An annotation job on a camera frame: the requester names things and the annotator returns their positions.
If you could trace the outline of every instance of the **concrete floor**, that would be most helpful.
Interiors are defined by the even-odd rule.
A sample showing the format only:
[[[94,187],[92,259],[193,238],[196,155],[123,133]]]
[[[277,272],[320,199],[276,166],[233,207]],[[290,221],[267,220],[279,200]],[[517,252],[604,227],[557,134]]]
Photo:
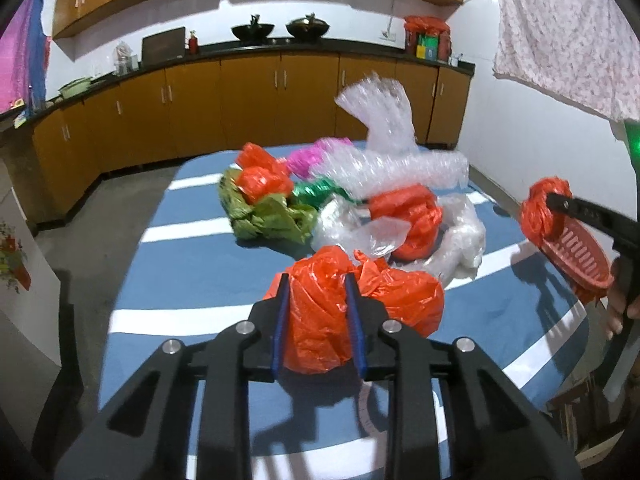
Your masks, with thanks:
[[[177,167],[120,176],[106,180],[86,200],[64,228],[44,231],[36,241],[50,266],[70,275],[68,301],[75,306],[76,339],[82,380],[85,385],[75,429],[85,427],[97,413],[97,394],[109,318],[132,261],[136,246],[171,182]],[[477,171],[471,179],[512,216],[518,204]],[[587,353],[565,387],[585,377],[602,359],[604,332],[602,309],[588,307],[590,342]]]

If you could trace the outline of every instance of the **red bag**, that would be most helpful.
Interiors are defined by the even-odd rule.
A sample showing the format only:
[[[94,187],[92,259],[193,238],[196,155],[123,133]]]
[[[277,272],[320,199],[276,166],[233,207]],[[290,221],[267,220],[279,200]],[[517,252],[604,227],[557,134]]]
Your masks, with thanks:
[[[242,151],[236,157],[236,164],[243,170],[257,166],[269,170],[271,173],[289,176],[289,170],[285,162],[278,161],[264,148],[252,142],[248,142],[242,147]]]
[[[242,173],[236,178],[236,186],[249,205],[268,194],[284,193],[289,196],[293,191],[286,163],[279,162],[257,144],[246,143],[236,158],[236,164],[242,168]]]
[[[564,230],[565,216],[546,206],[547,193],[573,197],[569,183],[556,176],[542,178],[529,188],[529,198],[520,206],[520,228],[536,247],[542,247],[544,240],[558,240]]]
[[[235,182],[249,205],[272,193],[289,196],[293,191],[293,182],[288,176],[258,166],[242,170]]]
[[[325,246],[293,264],[289,274],[289,333],[284,365],[302,374],[324,373],[351,359],[345,312],[344,275],[354,272],[363,296],[385,304],[389,316],[414,327],[421,335],[433,333],[444,308],[440,282],[426,272],[391,269],[383,258],[371,260],[356,251],[362,264],[354,266],[337,246]],[[276,275],[266,298],[278,290]]]
[[[382,301],[390,318],[415,328],[421,336],[438,329],[444,309],[444,289],[438,279],[421,270],[392,269],[384,258],[371,260],[360,251],[355,256],[362,263],[356,278],[363,296]]]
[[[426,258],[438,237],[442,208],[436,196],[420,184],[380,194],[369,200],[371,219],[391,216],[411,222],[404,244],[394,251],[401,260]]]

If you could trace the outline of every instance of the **green plastic bag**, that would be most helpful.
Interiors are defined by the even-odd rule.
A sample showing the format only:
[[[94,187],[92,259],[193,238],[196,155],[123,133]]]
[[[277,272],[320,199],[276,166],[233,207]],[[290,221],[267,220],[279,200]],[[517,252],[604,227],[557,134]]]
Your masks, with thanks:
[[[330,178],[319,178],[311,182],[297,182],[289,200],[293,204],[310,205],[315,209],[320,209],[334,193],[345,197],[350,202],[354,202],[347,192]]]
[[[318,212],[308,205],[287,205],[283,194],[271,194],[248,205],[234,182],[241,170],[226,170],[218,184],[222,207],[234,235],[241,240],[259,236],[304,243],[316,225]]]

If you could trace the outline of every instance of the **human hand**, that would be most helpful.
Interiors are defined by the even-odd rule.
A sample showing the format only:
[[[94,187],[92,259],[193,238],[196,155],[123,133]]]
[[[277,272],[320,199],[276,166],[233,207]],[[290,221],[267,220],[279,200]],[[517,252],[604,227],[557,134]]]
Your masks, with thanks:
[[[620,288],[618,281],[621,265],[620,258],[616,258],[611,266],[611,273],[615,280],[607,292],[607,299],[609,300],[609,306],[607,307],[607,339],[611,339],[614,334],[622,332],[622,315],[626,307],[626,291]],[[629,305],[626,314],[631,319],[640,319],[640,297]]]

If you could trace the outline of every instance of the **red bottle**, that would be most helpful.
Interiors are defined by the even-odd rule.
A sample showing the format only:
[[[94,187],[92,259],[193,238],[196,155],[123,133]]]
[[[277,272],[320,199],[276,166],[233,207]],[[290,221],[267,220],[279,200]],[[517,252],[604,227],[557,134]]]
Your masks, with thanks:
[[[444,30],[440,33],[440,42],[438,43],[438,61],[449,62],[451,56],[451,36]]]
[[[196,38],[196,31],[192,30],[190,34],[191,34],[191,37],[189,38],[189,54],[197,54],[198,38]]]

